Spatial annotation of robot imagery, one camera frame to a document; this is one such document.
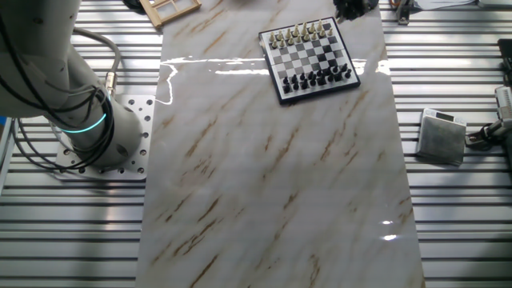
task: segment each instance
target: white chess piece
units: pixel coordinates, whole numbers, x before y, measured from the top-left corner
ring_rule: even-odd
[[[307,34],[307,24],[304,22],[304,24],[302,24],[301,35],[305,36],[306,34]]]
[[[298,36],[298,24],[295,25],[294,32],[292,33],[294,37]]]

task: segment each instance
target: black chess piece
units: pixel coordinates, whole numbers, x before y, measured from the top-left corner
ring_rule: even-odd
[[[340,72],[340,73],[336,73],[336,74],[334,75],[334,80],[335,80],[336,82],[341,81],[341,80],[342,80],[342,73],[341,73],[341,72]]]
[[[321,77],[318,79],[318,84],[319,84],[319,85],[325,85],[325,84],[326,84],[326,77],[325,77],[325,76],[321,76]]]

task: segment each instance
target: white marble surface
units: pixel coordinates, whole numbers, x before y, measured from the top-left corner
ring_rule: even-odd
[[[424,286],[377,11],[362,85],[280,106],[258,32],[331,0],[203,3],[164,28],[137,288]]]

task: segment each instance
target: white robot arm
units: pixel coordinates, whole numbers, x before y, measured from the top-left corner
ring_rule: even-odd
[[[142,136],[133,111],[110,98],[115,73],[107,89],[70,44],[79,6],[79,0],[0,1],[0,115],[42,115],[66,133],[82,162],[54,167],[60,170],[115,166]]]

